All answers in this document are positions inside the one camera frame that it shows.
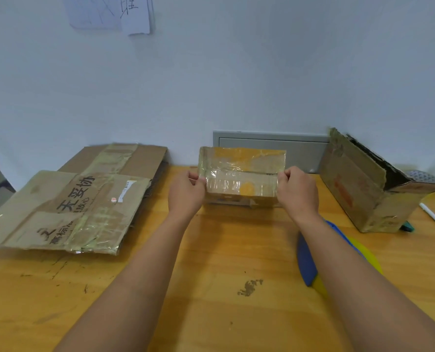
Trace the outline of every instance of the forearm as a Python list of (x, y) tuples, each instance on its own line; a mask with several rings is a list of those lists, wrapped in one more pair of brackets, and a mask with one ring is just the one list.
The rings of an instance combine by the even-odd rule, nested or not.
[(435, 322), (320, 216), (298, 219), (297, 225), (357, 350), (435, 350)]
[(169, 215), (56, 351), (145, 351), (189, 221)]

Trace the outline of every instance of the person's left arm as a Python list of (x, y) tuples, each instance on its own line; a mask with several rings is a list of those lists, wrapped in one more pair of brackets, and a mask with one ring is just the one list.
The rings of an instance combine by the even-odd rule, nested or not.
[(146, 351), (180, 242), (203, 203), (205, 188), (206, 181), (189, 171), (175, 177), (169, 191), (167, 218), (55, 351)]

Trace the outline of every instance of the flattened cardboard box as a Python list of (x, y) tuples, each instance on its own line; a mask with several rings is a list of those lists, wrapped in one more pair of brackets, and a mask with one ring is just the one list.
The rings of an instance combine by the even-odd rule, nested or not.
[(38, 172), (0, 208), (0, 245), (117, 254), (166, 151), (85, 147), (59, 171)]
[(273, 207), (285, 165), (286, 151), (201, 147), (198, 174), (206, 178), (208, 202)]
[(361, 232), (396, 232), (435, 192), (435, 183), (416, 182), (350, 135), (330, 130), (320, 177)]

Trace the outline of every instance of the green object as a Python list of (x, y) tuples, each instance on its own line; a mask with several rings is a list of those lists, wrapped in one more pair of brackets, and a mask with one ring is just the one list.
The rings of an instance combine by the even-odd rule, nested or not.
[(405, 223), (400, 227), (400, 229), (402, 231), (407, 231), (407, 232), (413, 232), (415, 230), (415, 228), (408, 221), (405, 221)]

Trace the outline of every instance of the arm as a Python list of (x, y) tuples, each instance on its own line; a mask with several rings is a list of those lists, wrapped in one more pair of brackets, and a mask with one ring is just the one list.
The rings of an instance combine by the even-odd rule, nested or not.
[(294, 166), (278, 182), (278, 199), (304, 235), (355, 349), (435, 351), (435, 322), (319, 216), (315, 181)]
[(156, 328), (183, 234), (200, 209), (205, 180), (183, 172), (169, 214), (130, 263), (63, 337), (55, 351), (145, 351)]

